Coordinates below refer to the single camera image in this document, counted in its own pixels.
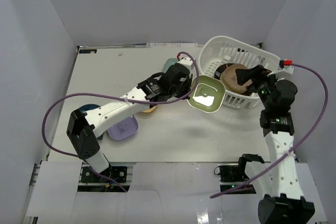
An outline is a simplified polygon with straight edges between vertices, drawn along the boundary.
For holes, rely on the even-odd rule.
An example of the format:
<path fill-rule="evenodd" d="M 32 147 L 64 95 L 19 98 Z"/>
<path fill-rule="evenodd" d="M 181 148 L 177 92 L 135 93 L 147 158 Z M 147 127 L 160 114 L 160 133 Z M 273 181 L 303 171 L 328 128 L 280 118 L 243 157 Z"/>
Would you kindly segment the brown square plate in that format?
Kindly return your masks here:
<path fill-rule="evenodd" d="M 251 80 L 248 80 L 244 85 L 239 85 L 237 82 L 236 70 L 237 69 L 247 69 L 242 64 L 237 63 L 227 63 L 223 65 L 223 72 L 219 75 L 220 81 L 225 85 L 225 87 L 235 93 L 243 94 L 247 92 L 247 87 L 252 84 Z"/>

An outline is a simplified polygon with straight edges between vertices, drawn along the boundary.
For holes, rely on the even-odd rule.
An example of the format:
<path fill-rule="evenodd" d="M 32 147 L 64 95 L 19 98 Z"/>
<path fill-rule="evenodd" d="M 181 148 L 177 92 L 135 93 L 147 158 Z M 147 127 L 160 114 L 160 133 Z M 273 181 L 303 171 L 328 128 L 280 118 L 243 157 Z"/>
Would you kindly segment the round black rimmed plate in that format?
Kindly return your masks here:
<path fill-rule="evenodd" d="M 214 73 L 214 78 L 217 80 L 220 80 L 219 75 L 223 72 L 224 68 L 223 65 L 219 66 L 215 73 Z M 245 96 L 251 96 L 251 92 L 247 90 L 247 92 L 241 94 L 241 95 L 245 95 Z"/>

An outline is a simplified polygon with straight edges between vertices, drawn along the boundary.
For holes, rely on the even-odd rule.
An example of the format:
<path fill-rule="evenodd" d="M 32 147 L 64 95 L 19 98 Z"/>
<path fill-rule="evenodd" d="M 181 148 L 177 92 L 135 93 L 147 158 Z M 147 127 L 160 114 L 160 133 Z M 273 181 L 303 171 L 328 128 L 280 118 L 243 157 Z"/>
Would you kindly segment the green square panda plate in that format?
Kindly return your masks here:
<path fill-rule="evenodd" d="M 226 89 L 221 81 L 200 75 L 198 82 L 194 79 L 191 87 L 195 88 L 188 99 L 191 107 L 205 113 L 214 113 L 222 106 Z"/>

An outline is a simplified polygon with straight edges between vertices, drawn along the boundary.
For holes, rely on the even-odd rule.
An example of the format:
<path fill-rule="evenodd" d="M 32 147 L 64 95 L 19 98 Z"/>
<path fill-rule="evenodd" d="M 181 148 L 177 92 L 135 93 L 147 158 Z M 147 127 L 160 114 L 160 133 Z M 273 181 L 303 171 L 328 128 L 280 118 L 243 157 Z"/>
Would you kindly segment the yellow square panda plate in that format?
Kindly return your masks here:
<path fill-rule="evenodd" d="M 144 111 L 139 112 L 139 114 L 148 114 L 155 110 L 156 106 L 150 107 L 149 109 L 146 109 Z"/>

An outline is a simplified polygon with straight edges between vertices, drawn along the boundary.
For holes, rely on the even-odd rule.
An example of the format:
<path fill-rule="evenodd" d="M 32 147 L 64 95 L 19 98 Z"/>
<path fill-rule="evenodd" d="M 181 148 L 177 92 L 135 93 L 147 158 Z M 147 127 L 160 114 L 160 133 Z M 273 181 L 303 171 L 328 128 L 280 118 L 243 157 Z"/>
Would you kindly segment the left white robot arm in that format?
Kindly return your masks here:
<path fill-rule="evenodd" d="M 193 68 L 193 63 L 175 63 L 165 73 L 153 74 L 138 83 L 116 102 L 86 112 L 77 109 L 70 114 L 67 136 L 79 159 L 93 169 L 93 176 L 98 181 L 110 178 L 111 166 L 97 138 L 136 113 L 185 96 L 191 89 Z"/>

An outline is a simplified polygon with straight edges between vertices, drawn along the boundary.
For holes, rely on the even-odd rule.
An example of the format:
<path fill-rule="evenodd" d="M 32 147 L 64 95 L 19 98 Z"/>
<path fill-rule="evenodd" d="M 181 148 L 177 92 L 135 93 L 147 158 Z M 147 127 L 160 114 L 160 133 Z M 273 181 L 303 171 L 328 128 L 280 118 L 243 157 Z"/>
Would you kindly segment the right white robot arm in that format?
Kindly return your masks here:
<path fill-rule="evenodd" d="M 254 182 L 263 198 L 258 204 L 260 223 L 308 223 L 315 213 L 299 184 L 295 156 L 291 152 L 294 125 L 289 112 L 298 92 L 289 80 L 277 79 L 261 65 L 236 69 L 237 83 L 258 94 L 264 109 L 260 126 L 268 146 L 271 169 Z"/>

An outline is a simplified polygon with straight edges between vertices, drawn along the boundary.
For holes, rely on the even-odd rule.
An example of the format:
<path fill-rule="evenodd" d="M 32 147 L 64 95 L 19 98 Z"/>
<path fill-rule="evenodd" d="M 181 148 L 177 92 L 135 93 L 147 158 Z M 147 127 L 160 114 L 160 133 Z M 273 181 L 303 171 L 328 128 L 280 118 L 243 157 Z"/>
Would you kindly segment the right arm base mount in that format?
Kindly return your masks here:
<path fill-rule="evenodd" d="M 264 164 L 263 158 L 257 154 L 243 154 L 238 163 L 235 164 L 220 164 L 214 169 L 214 175 L 219 176 L 219 186 L 221 192 L 236 187 L 238 184 L 249 180 L 245 174 L 247 163 L 259 162 Z"/>

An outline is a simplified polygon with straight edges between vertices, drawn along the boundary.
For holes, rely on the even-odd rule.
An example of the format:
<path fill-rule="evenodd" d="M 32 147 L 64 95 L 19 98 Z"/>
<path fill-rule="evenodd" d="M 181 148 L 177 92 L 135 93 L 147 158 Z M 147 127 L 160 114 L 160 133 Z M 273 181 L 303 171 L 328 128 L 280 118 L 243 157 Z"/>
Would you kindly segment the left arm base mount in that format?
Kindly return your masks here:
<path fill-rule="evenodd" d="M 130 188 L 127 166 L 111 166 L 103 177 L 95 174 L 89 166 L 83 166 L 78 183 L 78 192 L 126 193 Z"/>

